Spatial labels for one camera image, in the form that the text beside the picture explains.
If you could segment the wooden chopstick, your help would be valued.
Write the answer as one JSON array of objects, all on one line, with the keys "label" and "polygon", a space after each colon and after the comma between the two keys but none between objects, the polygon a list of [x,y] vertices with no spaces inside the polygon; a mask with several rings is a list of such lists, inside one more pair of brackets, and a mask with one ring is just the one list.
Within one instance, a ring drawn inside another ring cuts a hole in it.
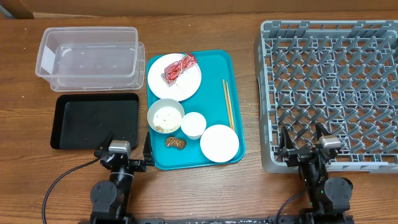
[{"label": "wooden chopstick", "polygon": [[233,107],[231,103],[231,97],[230,97],[230,92],[229,92],[229,85],[228,81],[225,82],[225,88],[226,88],[226,96],[227,96],[227,101],[228,101],[228,108],[229,108],[229,119],[230,119],[230,126],[233,131],[235,131],[235,123],[234,123],[234,116],[233,116]]},{"label": "wooden chopstick", "polygon": [[228,86],[228,82],[226,80],[223,80],[223,89],[224,89],[224,97],[225,97],[225,101],[226,101],[226,107],[228,110],[229,126],[233,131],[235,131],[233,109],[232,109],[232,105],[231,105],[231,98],[229,95],[229,86]]}]

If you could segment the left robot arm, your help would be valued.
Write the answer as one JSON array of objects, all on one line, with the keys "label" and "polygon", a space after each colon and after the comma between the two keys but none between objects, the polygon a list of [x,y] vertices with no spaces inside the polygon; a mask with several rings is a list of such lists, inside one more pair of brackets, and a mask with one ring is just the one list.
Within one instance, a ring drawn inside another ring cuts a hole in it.
[{"label": "left robot arm", "polygon": [[128,141],[113,139],[109,133],[95,149],[94,156],[110,171],[109,179],[97,182],[90,192],[93,204],[90,223],[137,223],[133,214],[127,211],[132,182],[136,172],[145,172],[154,165],[154,155],[147,133],[143,149],[143,160],[131,159]]}]

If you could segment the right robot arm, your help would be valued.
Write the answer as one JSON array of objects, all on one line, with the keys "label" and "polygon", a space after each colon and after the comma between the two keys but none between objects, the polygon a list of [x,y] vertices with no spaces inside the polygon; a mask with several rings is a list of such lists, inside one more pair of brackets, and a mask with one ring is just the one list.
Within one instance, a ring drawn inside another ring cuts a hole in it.
[{"label": "right robot arm", "polygon": [[[289,198],[279,208],[276,223],[353,223],[345,215],[350,209],[353,183],[344,177],[328,175],[326,163],[334,159],[342,148],[341,141],[320,123],[315,125],[317,143],[296,149],[287,128],[281,129],[278,156],[287,158],[288,167],[297,167],[305,189]],[[307,193],[310,208],[301,209],[296,216],[282,215],[283,209],[293,200]]]}]

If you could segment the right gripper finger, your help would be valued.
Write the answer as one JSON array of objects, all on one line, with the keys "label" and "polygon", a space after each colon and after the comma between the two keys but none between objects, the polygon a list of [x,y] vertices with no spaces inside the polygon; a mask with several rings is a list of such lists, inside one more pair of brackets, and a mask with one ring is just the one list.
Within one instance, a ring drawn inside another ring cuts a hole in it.
[{"label": "right gripper finger", "polygon": [[286,156],[288,155],[288,151],[294,150],[293,141],[289,136],[289,132],[286,126],[283,126],[280,131],[280,140],[279,140],[279,156]]},{"label": "right gripper finger", "polygon": [[317,139],[320,139],[322,136],[329,136],[331,133],[324,127],[321,123],[315,124],[316,135]]}]

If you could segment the white paper cup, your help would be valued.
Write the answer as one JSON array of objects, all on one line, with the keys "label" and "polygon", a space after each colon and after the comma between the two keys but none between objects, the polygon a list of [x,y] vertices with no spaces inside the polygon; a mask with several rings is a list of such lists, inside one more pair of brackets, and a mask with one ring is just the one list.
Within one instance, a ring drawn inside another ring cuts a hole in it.
[{"label": "white paper cup", "polygon": [[188,138],[197,140],[206,129],[206,119],[197,112],[187,113],[182,118],[181,129]]}]

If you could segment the red snack wrapper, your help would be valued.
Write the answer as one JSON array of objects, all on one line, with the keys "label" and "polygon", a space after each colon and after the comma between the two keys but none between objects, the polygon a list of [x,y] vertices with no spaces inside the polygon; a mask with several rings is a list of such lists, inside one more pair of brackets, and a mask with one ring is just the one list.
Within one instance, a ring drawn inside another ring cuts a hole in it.
[{"label": "red snack wrapper", "polygon": [[171,85],[185,70],[195,64],[197,64],[197,58],[190,52],[187,52],[183,55],[182,59],[173,62],[164,68],[162,78],[166,84]]}]

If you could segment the small white plate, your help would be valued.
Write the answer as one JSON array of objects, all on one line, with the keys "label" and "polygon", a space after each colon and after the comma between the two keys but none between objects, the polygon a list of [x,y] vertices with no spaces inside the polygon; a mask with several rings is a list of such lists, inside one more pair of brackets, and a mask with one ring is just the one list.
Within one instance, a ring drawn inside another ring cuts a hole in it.
[{"label": "small white plate", "polygon": [[207,159],[228,162],[238,153],[238,135],[229,126],[212,125],[201,135],[200,148]]}]

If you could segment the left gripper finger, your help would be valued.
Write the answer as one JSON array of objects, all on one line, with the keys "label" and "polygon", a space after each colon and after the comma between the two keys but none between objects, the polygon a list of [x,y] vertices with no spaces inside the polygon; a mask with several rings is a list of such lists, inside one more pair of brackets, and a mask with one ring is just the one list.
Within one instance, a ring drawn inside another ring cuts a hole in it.
[{"label": "left gripper finger", "polygon": [[111,142],[113,140],[113,136],[114,136],[114,132],[110,131],[109,134],[105,137],[105,139],[98,146],[98,150],[100,152],[104,152],[104,151],[108,150],[109,145],[111,144]]},{"label": "left gripper finger", "polygon": [[143,156],[144,156],[145,165],[147,165],[147,166],[155,165],[153,150],[152,150],[151,141],[150,141],[150,132],[147,132],[147,135],[146,135],[146,140],[145,140],[144,148],[143,148]]}]

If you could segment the large white plate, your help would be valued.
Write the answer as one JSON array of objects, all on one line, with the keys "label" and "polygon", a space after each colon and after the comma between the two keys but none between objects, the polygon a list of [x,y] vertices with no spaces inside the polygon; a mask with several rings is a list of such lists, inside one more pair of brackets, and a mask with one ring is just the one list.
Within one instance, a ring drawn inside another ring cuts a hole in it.
[{"label": "large white plate", "polygon": [[189,69],[185,70],[195,73],[197,82],[195,87],[190,91],[182,91],[177,85],[176,81],[171,85],[166,84],[162,78],[164,68],[173,62],[182,59],[183,54],[173,53],[166,55],[158,55],[153,57],[147,66],[147,84],[150,91],[158,98],[170,98],[175,101],[183,101],[193,96],[201,85],[201,69],[199,64],[195,64]]}]

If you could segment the grey bowl of rice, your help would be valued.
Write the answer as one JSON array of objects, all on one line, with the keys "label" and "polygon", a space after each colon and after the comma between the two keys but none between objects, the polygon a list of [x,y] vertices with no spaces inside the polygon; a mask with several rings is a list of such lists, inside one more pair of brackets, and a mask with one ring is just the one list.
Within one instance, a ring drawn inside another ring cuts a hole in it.
[{"label": "grey bowl of rice", "polygon": [[149,107],[147,121],[151,129],[160,134],[170,134],[181,127],[185,116],[183,106],[172,99],[157,100]]}]

